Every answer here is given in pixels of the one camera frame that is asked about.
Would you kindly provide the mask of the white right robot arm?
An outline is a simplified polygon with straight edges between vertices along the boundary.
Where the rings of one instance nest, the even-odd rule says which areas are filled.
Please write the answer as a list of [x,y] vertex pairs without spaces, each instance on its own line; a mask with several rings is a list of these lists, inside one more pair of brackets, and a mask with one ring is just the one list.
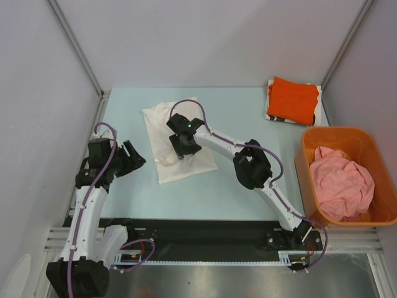
[[179,159],[194,155],[206,147],[231,160],[238,182],[260,195],[276,213],[280,226],[288,231],[287,244],[293,249],[300,249],[308,243],[312,225],[280,191],[275,182],[278,178],[272,177],[271,164],[266,156],[269,150],[253,139],[239,143],[216,133],[204,120],[189,120],[178,113],[170,116],[166,125],[173,131],[169,139]]

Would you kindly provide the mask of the white t-shirt red graphic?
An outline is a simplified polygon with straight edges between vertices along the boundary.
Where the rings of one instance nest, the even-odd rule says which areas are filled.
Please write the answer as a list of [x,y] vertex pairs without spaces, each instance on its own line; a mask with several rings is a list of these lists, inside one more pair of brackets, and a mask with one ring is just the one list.
[[196,97],[191,97],[187,102],[180,104],[161,102],[142,110],[160,185],[218,169],[210,149],[202,148],[194,155],[185,156],[180,160],[169,140],[172,130],[166,122],[171,114],[178,113],[189,120],[202,118],[201,109],[193,103],[196,100]]

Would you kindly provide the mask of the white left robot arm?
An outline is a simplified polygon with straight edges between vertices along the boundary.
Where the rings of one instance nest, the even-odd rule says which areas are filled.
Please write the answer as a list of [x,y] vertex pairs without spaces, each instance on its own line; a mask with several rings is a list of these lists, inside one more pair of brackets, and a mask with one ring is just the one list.
[[88,153],[75,177],[76,208],[65,246],[46,269],[59,297],[104,297],[118,250],[137,241],[137,233],[124,223],[107,226],[100,240],[96,235],[111,183],[141,168],[146,160],[129,140],[118,144],[109,137],[91,140]]

